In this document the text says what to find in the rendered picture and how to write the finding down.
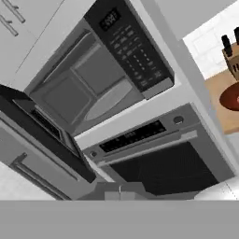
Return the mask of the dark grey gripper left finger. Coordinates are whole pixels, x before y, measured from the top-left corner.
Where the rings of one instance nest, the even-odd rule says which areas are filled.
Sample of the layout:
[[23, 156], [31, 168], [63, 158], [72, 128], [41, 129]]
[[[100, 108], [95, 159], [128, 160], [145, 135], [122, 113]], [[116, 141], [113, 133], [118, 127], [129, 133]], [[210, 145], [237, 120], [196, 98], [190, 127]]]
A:
[[115, 182], [100, 182], [95, 189], [79, 198], [80, 201], [117, 201], [120, 199], [120, 185]]

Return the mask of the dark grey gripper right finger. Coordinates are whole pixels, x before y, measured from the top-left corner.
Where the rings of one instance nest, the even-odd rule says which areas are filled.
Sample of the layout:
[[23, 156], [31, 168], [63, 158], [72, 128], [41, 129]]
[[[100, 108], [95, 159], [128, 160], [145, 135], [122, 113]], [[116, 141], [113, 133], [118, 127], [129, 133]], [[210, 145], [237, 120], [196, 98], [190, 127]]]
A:
[[141, 182], [129, 182], [119, 187], [119, 195], [122, 201], [146, 201], [156, 200], [157, 197], [145, 190]]

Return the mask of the black microwave door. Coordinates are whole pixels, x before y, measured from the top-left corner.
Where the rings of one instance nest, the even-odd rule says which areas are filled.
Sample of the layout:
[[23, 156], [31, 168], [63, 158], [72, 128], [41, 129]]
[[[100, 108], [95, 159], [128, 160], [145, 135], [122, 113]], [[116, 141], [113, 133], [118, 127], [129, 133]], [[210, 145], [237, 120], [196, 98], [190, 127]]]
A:
[[0, 84], [0, 111], [89, 183], [96, 178], [74, 138], [47, 119], [24, 92]]

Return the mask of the grey and black microwave oven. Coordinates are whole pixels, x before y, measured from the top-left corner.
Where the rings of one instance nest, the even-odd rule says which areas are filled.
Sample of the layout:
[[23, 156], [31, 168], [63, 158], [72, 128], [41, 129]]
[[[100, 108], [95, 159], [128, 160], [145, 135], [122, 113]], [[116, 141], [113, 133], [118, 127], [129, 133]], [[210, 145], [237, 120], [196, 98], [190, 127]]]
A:
[[25, 91], [78, 135], [174, 85], [130, 0], [96, 0]]

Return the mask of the red-brown bowl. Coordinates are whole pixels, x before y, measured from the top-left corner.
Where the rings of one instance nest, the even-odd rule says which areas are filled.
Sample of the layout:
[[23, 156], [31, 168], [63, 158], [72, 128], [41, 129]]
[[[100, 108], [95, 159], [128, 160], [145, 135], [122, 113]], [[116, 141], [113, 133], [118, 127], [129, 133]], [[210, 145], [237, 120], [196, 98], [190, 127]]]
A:
[[239, 82], [228, 87], [220, 95], [219, 102], [231, 111], [239, 111]]

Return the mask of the pale grey cupboard door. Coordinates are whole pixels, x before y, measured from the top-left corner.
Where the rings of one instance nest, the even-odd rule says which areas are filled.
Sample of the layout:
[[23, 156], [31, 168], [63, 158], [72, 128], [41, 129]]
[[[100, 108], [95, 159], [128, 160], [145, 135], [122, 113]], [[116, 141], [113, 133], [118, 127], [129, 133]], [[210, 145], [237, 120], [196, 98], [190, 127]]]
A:
[[64, 0], [9, 0], [19, 7], [25, 23], [19, 20], [0, 0], [0, 14], [19, 33], [14, 36], [0, 22], [0, 84], [8, 85], [20, 69], [30, 49], [40, 37]]

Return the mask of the grey built-in oven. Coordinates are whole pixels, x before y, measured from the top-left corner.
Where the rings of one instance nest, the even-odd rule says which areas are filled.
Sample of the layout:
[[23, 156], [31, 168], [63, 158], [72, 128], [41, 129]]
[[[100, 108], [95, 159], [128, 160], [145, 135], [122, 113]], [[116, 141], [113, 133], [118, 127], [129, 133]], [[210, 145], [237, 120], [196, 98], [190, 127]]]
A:
[[[176, 116], [182, 116], [184, 122], [175, 125]], [[185, 143], [98, 166], [99, 162], [175, 141], [194, 130], [198, 137]], [[95, 158], [90, 156], [91, 151], [97, 152]], [[122, 184], [141, 182], [147, 192], [161, 199], [190, 199], [202, 190], [235, 177], [190, 104], [84, 148], [83, 153], [114, 181]]]

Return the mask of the white tall cupboard housing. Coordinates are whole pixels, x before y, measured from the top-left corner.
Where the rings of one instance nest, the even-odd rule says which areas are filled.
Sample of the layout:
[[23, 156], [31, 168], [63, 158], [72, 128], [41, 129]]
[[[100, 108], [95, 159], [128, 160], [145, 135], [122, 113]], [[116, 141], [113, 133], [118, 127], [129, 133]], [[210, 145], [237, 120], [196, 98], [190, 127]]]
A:
[[[11, 83], [13, 88], [19, 91], [30, 90], [38, 71], [60, 47], [95, 1], [63, 1], [16, 72]], [[149, 100], [143, 100], [87, 132], [77, 135], [77, 143], [80, 147], [87, 148], [146, 120], [190, 103], [233, 173], [239, 176], [239, 155], [222, 132], [211, 105], [209, 93], [204, 86], [204, 79], [192, 61], [186, 45], [176, 38], [154, 0], [129, 1], [175, 71], [176, 84], [168, 91]]]

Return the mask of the wooden knife block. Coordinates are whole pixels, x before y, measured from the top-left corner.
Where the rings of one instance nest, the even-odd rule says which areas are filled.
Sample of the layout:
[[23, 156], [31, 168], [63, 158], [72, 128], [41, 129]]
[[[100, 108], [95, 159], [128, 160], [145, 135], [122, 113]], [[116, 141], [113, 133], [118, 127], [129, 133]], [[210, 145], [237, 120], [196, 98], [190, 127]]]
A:
[[226, 35], [221, 37], [224, 47], [222, 53], [229, 71], [239, 81], [239, 27], [234, 29], [234, 35], [236, 39], [234, 43], [231, 43]]

